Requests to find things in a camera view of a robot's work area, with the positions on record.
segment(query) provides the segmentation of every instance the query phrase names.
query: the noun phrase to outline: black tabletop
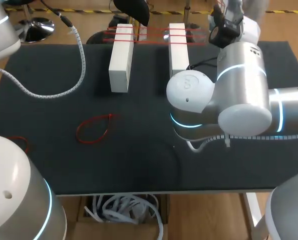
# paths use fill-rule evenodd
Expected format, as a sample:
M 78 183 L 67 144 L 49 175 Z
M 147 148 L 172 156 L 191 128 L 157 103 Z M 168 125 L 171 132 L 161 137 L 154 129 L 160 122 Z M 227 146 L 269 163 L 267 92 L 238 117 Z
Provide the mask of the black tabletop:
M 298 62 L 288 43 L 259 46 L 269 88 L 298 87 Z M 0 136 L 28 139 L 28 156 L 56 194 L 272 189 L 298 173 L 298 140 L 232 140 L 229 149 L 219 140 L 192 153 L 171 124 L 167 46 L 135 45 L 128 93 L 110 91 L 112 47 L 84 48 L 86 77 L 68 96 L 35 99 L 5 77 L 0 82 Z M 188 50 L 191 63 L 218 54 L 211 45 Z M 6 70 L 30 91 L 51 95 L 77 82 L 80 61 L 76 45 L 30 45 L 10 58 Z M 216 78 L 215 68 L 198 70 Z M 76 140 L 81 122 L 106 114 L 116 115 L 101 142 Z M 82 137 L 99 137 L 107 122 L 88 126 Z

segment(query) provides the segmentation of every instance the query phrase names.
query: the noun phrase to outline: black chair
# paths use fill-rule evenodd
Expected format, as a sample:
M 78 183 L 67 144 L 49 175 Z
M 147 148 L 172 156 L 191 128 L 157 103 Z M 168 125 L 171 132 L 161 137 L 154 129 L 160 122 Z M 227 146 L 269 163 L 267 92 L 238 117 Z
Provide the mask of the black chair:
M 22 43 L 35 43 L 42 41 L 50 36 L 54 30 L 54 23 L 44 17 L 31 17 L 30 7 L 28 4 L 34 0 L 7 0 L 6 4 L 11 6 L 22 6 L 25 14 L 24 20 L 15 26 Z

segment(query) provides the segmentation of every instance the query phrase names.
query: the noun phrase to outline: table leg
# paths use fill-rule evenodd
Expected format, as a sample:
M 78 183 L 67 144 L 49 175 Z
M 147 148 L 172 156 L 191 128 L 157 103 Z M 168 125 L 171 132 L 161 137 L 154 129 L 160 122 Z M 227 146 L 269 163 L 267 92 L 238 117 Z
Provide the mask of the table leg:
M 243 194 L 246 205 L 248 222 L 251 229 L 252 240 L 263 240 L 269 235 L 265 224 L 264 216 L 261 215 L 258 199 L 255 192 L 246 192 Z

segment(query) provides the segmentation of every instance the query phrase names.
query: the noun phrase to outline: metal stand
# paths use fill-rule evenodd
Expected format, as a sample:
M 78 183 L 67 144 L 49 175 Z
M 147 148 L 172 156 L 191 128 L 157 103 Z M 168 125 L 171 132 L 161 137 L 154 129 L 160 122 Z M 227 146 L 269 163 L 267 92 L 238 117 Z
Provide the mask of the metal stand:
M 243 198 L 246 205 L 248 220 L 251 228 L 251 239 L 266 239 L 269 235 L 269 232 L 265 224 L 265 218 L 264 216 L 261 216 L 258 199 L 255 192 L 244 193 Z
M 15 26 L 22 43 L 35 43 L 46 39 L 54 30 L 54 23 L 44 17 L 31 17 L 27 4 L 23 5 L 26 19 Z
M 202 29 L 199 25 L 195 23 L 189 23 L 189 14 L 191 10 L 191 0 L 186 0 L 184 7 L 183 22 L 185 24 L 188 43 L 203 43 L 207 40 L 206 34 L 202 32 Z

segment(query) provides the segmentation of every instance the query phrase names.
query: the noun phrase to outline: tangled white cable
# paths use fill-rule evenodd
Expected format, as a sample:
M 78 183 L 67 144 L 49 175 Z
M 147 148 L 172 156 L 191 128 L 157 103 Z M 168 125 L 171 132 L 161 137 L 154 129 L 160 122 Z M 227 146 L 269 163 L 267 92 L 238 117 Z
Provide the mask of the tangled white cable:
M 7 76 L 9 79 L 11 79 L 23 92 L 25 92 L 27 95 L 34 97 L 34 98 L 38 98 L 38 99 L 55 99 L 55 98 L 59 98 L 59 97 L 63 97 L 67 94 L 72 93 L 73 91 L 75 91 L 83 82 L 84 76 L 85 76 L 85 71 L 86 71 L 86 62 L 85 62 L 85 56 L 84 56 L 84 50 L 83 50 L 83 45 L 80 39 L 80 35 L 77 31 L 77 29 L 73 26 L 71 27 L 72 33 L 74 33 L 75 38 L 77 40 L 78 46 L 79 46 L 79 50 L 80 50 L 80 55 L 81 55 L 81 61 L 82 61 L 82 72 L 81 72 L 81 76 L 79 81 L 77 82 L 77 84 L 75 84 L 75 86 L 73 86 L 71 89 L 62 92 L 62 93 L 58 93 L 55 95 L 38 95 L 35 94 L 33 92 L 30 92 L 29 90 L 27 90 L 12 74 L 10 74 L 9 72 L 3 70 L 0 68 L 0 72 L 3 73 L 5 76 Z
M 187 141 L 187 144 L 189 148 L 194 152 L 194 153 L 200 153 L 202 150 L 205 148 L 205 146 L 215 140 L 219 139 L 225 139 L 225 135 L 216 135 L 208 138 L 207 140 L 204 140 L 200 147 L 195 148 L 192 146 L 191 142 Z M 245 139 L 245 140 L 269 140 L 269 141 L 279 141 L 279 140 L 294 140 L 298 139 L 298 134 L 295 135 L 285 135 L 285 136 L 229 136 L 229 139 Z
M 159 236 L 158 240 L 163 238 L 163 223 L 159 213 L 159 201 L 155 195 L 149 194 L 156 201 L 156 206 L 147 200 L 144 200 L 138 196 L 131 194 L 124 195 L 114 195 L 109 198 L 102 205 L 102 215 L 104 218 L 99 217 L 99 210 L 102 204 L 103 195 L 95 195 L 92 200 L 92 210 L 91 212 L 86 206 L 85 211 L 93 217 L 99 223 L 131 223 L 140 224 L 142 223 L 147 214 L 149 213 L 148 208 L 154 211 L 154 214 L 150 215 L 151 218 L 156 216 L 159 224 Z M 134 218 L 130 217 L 130 212 L 132 211 Z

